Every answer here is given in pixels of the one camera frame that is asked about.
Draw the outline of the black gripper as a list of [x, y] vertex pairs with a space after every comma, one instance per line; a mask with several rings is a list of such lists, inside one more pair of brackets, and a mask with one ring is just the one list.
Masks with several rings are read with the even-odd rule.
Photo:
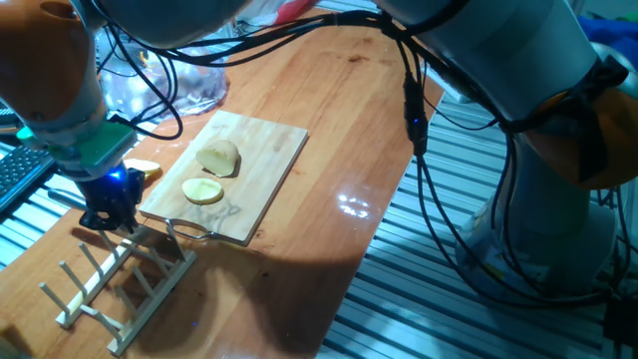
[[[145, 185], [145, 173], [133, 168], [115, 167], [105, 175], [88, 181], [78, 181], [77, 186], [85, 198], [86, 211], [80, 225], [93, 230], [117, 230], [134, 232], [137, 205], [141, 202]], [[127, 219], [101, 217], [98, 212], [123, 214]]]

